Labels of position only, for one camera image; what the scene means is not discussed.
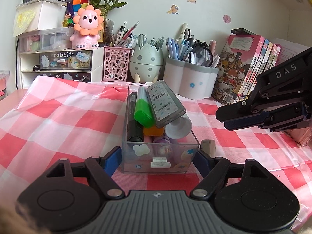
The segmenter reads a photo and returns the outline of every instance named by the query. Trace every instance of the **pink checkered tablecloth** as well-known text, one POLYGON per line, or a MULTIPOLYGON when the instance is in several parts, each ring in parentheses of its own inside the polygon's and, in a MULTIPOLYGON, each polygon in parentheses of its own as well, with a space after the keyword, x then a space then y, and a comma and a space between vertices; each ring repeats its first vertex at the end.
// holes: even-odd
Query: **pink checkered tablecloth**
MULTIPOLYGON (((38 76, 18 107, 0 119, 0 203, 18 195, 61 157, 82 162, 121 145, 127 83, 80 83, 38 76)), ((216 120, 220 103, 179 96, 199 141, 216 141, 216 155, 234 163, 254 158, 300 201, 295 227, 312 212, 312 151, 283 133, 258 127, 229 132, 216 120)), ((187 174, 123 174, 113 179, 126 191, 186 190, 202 179, 193 165, 187 174)))

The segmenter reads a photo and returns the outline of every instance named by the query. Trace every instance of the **barcode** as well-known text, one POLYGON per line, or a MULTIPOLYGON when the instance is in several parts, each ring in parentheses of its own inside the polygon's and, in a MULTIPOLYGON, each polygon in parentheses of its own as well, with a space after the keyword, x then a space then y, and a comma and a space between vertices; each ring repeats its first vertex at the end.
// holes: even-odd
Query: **barcode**
POLYGON ((224 100, 225 102, 227 102, 228 104, 231 104, 232 101, 233 101, 233 97, 232 97, 232 95, 226 93, 226 95, 225 95, 225 97, 224 97, 223 100, 224 100))
POLYGON ((172 102, 169 102, 169 103, 163 105, 161 108, 157 109, 156 112, 158 113, 158 112, 164 110, 164 109, 165 109, 166 107, 168 107, 169 105, 172 105, 172 102))

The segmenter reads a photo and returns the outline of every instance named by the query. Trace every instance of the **book stack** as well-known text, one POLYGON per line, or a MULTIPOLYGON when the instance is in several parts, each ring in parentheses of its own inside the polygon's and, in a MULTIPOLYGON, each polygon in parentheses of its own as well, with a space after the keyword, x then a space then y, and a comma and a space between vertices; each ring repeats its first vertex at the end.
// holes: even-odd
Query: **book stack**
POLYGON ((225 105, 247 99, 257 75, 273 68, 279 53, 279 45, 262 36, 230 36, 217 65, 213 97, 225 105))

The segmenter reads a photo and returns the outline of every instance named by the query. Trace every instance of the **book spine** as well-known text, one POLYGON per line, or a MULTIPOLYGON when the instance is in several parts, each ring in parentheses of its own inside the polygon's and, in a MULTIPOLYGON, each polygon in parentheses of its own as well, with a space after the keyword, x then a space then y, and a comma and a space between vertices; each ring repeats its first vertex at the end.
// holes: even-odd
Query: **book spine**
POLYGON ((247 86, 247 84, 248 84, 248 82, 249 82, 249 80, 250 80, 250 77, 251 77, 253 71, 255 70, 255 66, 256 66, 257 61, 258 61, 258 59, 259 59, 259 56, 260 56, 260 52, 261 52, 261 50, 262 50, 263 43, 264 43, 264 37, 261 37, 260 40, 259 40, 257 49, 256 49, 256 51, 255 51, 255 54, 254 54, 254 56, 253 56, 252 62, 251 62, 251 64, 250 64, 250 68, 249 68, 249 70, 248 70, 248 72, 247 72, 247 75, 246 75, 246 77, 245 77, 245 79, 244 79, 244 82, 243 82, 242 85, 241 85, 241 88, 240 88, 240 90, 239 90, 239 92, 238 92, 238 96, 237 96, 236 100, 234 101, 234 103, 237 103, 237 102, 239 102, 239 101, 241 100, 241 96, 242 96, 242 94, 244 93, 244 90, 246 89, 246 86, 247 86))
POLYGON ((255 66, 255 69, 254 71, 252 72, 252 76, 250 77, 250 80, 241 96, 241 100, 244 100, 246 98, 246 96, 248 95, 248 92, 249 90, 251 89, 253 83, 255 82, 255 78, 260 70, 260 67, 262 65, 262 62, 263 62, 263 59, 264 59, 264 56, 266 55, 266 50, 268 48, 268 45, 269 45, 269 40, 265 40, 264 43, 263 43, 263 47, 262 47, 262 50, 261 50, 261 53, 259 55, 259 58, 258 58, 258 61, 257 61, 257 64, 255 66))
POLYGON ((270 68, 274 68, 275 67, 275 64, 276 64, 276 61, 277 61, 277 58, 278 58, 279 54, 280 54, 280 47, 277 47, 276 54, 274 56, 274 59, 273 59, 273 62, 271 64, 270 68))
MULTIPOLYGON (((267 50, 266 50, 266 54, 265 54, 265 56, 264 56, 264 58, 263 58, 262 64, 261 64, 261 66, 260 66, 260 69, 259 69, 257 75, 260 75, 260 74, 264 71, 265 66, 266 66, 266 64, 267 64, 267 62, 268 62, 268 60, 269 60, 269 56, 270 56, 270 54, 271 54, 272 47, 273 47, 273 43, 270 42, 269 45, 268 45, 268 48, 267 48, 267 50)), ((255 89, 256 84, 257 84, 257 79, 255 79, 255 81, 253 82, 253 84, 252 84, 250 90, 249 90, 248 93, 247 93, 247 96, 255 89)))
POLYGON ((268 62, 266 63, 266 67, 264 68, 264 72, 265 71, 268 71, 269 69, 270 69, 270 67, 271 67, 271 65, 272 65, 272 62, 273 62, 273 59, 274 59, 274 57, 275 57, 275 55, 276 55, 276 51, 277 51, 277 45, 273 45, 273 48, 272 48, 272 52, 271 52, 271 54, 270 54, 270 56, 269 56, 269 60, 268 60, 268 62))

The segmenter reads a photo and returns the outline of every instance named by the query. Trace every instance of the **pink box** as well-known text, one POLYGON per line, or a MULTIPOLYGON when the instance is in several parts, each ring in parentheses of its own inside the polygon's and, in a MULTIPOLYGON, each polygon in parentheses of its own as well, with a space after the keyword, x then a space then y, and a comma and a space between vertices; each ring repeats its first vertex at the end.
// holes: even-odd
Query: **pink box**
POLYGON ((103 81, 126 81, 130 51, 130 48, 105 47, 103 81))

